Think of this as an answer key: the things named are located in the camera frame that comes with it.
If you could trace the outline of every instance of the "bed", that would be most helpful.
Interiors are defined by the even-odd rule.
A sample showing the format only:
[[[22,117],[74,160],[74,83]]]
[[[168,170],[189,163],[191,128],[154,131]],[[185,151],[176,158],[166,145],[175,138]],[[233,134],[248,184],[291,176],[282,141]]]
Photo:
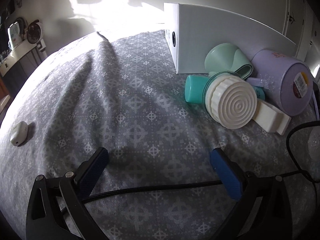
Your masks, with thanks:
[[[184,100],[187,75],[175,73],[164,30],[110,43],[92,33],[50,55],[30,76],[0,128],[0,210],[25,239],[25,217],[35,177],[62,176],[98,147],[110,163],[93,194],[127,187],[218,179],[209,152],[228,157],[258,177],[295,170],[285,136],[266,133],[254,121],[227,130],[200,105]],[[289,129],[314,121],[311,106]],[[12,127],[29,124],[26,142],[10,143]],[[307,151],[309,130],[292,137],[302,168],[320,177]],[[311,183],[285,178],[296,236],[315,210]],[[118,195],[86,204],[110,239],[208,239],[235,201],[223,185]],[[67,218],[72,232],[75,227]]]

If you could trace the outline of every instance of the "white cardboard box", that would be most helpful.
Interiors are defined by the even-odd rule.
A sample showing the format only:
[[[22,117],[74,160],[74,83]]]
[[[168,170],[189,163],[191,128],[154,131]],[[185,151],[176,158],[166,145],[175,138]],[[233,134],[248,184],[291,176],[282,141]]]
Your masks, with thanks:
[[[165,37],[177,74],[207,73],[204,59],[215,46],[230,42],[251,61],[262,49],[295,55],[296,44],[274,29],[223,9],[164,3]]]

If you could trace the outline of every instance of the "round hole in box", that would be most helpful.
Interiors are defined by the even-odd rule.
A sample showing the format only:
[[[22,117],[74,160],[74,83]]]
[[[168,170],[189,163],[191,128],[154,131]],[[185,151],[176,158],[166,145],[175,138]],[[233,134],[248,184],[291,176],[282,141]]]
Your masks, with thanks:
[[[175,47],[176,46],[176,34],[172,32],[172,44]]]

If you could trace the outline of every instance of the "sunlight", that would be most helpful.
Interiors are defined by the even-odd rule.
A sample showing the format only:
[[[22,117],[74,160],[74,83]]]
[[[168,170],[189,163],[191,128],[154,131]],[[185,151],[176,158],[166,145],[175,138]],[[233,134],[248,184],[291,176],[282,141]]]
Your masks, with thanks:
[[[316,68],[313,70],[312,75],[313,75],[314,78],[317,76],[319,68],[320,68],[320,64],[318,64],[316,66]]]
[[[69,19],[84,18],[96,31],[103,31],[109,41],[164,28],[164,12],[147,3],[135,7],[128,4],[129,0],[102,0],[93,4],[69,1],[74,13]]]

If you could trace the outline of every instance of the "small fan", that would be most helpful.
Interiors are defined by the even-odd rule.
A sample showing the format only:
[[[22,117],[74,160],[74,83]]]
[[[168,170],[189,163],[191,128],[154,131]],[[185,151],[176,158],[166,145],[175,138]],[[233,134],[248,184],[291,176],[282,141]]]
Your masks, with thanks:
[[[27,40],[31,44],[36,44],[43,37],[43,25],[39,20],[30,23],[27,30]]]

